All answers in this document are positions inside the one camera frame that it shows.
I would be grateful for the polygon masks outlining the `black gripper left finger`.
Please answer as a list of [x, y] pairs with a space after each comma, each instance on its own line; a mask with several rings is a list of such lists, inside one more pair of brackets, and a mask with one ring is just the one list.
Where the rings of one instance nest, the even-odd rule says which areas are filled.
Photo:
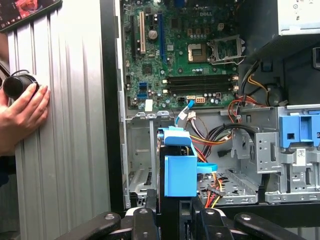
[[59, 236], [58, 240], [158, 240], [157, 195], [147, 190], [145, 205], [127, 210], [125, 217], [103, 212]]

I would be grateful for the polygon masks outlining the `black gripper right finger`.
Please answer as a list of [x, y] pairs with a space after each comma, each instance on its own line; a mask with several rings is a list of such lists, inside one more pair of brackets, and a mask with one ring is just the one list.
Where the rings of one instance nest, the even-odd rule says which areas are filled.
[[240, 212], [233, 218], [217, 208], [205, 208], [192, 198], [194, 240], [300, 240], [302, 237], [256, 214]]

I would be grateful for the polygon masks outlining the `person's bare hand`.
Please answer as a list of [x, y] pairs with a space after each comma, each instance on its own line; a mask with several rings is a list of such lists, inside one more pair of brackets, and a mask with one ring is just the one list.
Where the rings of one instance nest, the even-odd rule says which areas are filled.
[[0, 90], [0, 155], [14, 155], [15, 146], [32, 134], [48, 117], [50, 90], [32, 83], [11, 105]]

